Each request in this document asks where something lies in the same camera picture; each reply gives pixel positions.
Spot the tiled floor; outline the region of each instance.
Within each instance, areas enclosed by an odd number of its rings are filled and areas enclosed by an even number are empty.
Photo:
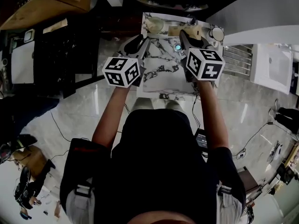
[[[91,139],[112,92],[113,88],[107,88],[106,81],[102,80],[80,88],[76,94],[61,100],[52,113],[65,138],[69,140],[72,138]],[[276,98],[279,98],[282,106],[287,108],[293,108],[296,104],[294,95],[285,95],[255,85],[248,80],[225,74],[221,76],[218,98],[228,127],[229,143],[233,154],[238,153],[250,137],[269,120],[268,111],[274,105]],[[130,91],[126,101],[129,109],[132,108],[135,100],[136,91]],[[163,100],[154,100],[153,104],[155,108],[164,107]],[[192,116],[193,104],[187,101],[180,101],[180,104],[189,117],[193,132],[195,132],[197,127]],[[196,103],[194,111],[203,128],[200,102]],[[119,131],[122,130],[127,116],[127,110],[124,109]],[[64,140],[59,133],[50,112],[31,121],[23,132],[37,137],[37,145],[43,150],[46,157],[51,158],[54,155],[63,154],[69,149],[70,143]],[[118,133],[115,144],[120,140],[120,135]],[[277,140],[283,143],[282,156],[268,165],[268,156]],[[246,156],[243,159],[234,159],[235,164],[237,168],[246,166],[255,180],[261,183],[264,178],[268,180],[272,177],[282,157],[288,153],[291,140],[290,135],[276,126],[265,126],[247,145]],[[65,160],[66,155],[54,159],[61,175]]]

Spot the white marble tabletop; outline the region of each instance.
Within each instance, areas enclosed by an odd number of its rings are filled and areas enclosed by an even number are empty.
[[[164,26],[158,34],[148,31],[148,19],[159,17]],[[169,26],[183,26],[190,18],[167,14],[143,13],[141,34],[151,39],[149,53],[144,61],[146,71],[142,83],[137,88],[137,97],[164,98],[173,100],[194,101],[198,94],[194,83],[187,83],[183,67],[179,64],[185,57],[183,51],[176,52],[174,44],[180,43],[178,36],[168,36]],[[204,28],[213,28],[206,22],[197,21],[197,25]],[[222,54],[222,44],[216,48]],[[214,90],[217,92],[219,80],[215,82]]]

